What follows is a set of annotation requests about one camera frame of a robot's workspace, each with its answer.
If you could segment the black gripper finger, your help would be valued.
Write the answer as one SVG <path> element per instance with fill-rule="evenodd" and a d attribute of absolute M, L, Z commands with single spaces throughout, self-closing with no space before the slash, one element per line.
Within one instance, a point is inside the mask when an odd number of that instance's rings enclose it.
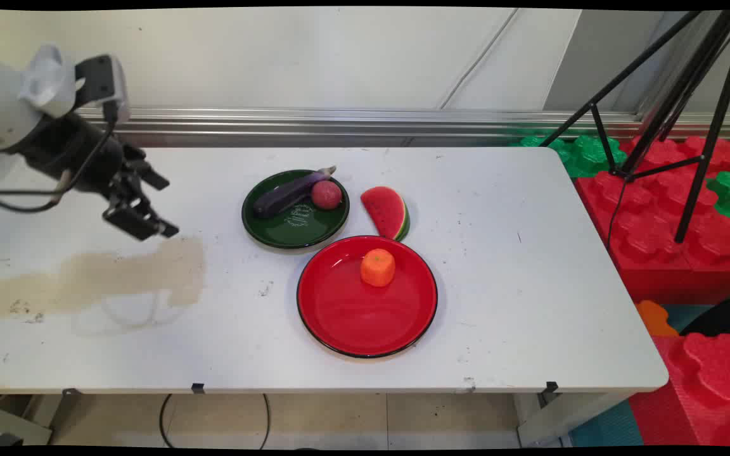
<path fill-rule="evenodd" d="M 109 207 L 103 220 L 139 241 L 153 236 L 171 238 L 179 228 L 160 217 L 141 187 L 114 185 L 109 194 Z"/>
<path fill-rule="evenodd" d="M 142 148 L 134 147 L 131 144 L 124 144 L 124 167 L 156 190 L 163 190 L 170 185 L 168 179 L 157 173 L 151 167 L 146 153 Z"/>

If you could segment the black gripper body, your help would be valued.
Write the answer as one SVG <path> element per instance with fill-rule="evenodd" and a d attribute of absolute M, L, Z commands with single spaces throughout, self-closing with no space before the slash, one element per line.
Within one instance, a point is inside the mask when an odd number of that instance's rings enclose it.
<path fill-rule="evenodd" d="M 55 120 L 43 116 L 20 141 L 20 155 L 29 167 L 49 178 L 61 180 L 64 173 L 70 178 L 53 189 L 22 189 L 20 194 L 57 196 L 64 189 L 76 189 L 105 198 L 127 198 L 124 145 L 113 137 L 118 113 L 105 113 L 104 118 L 101 129 L 78 113 Z"/>

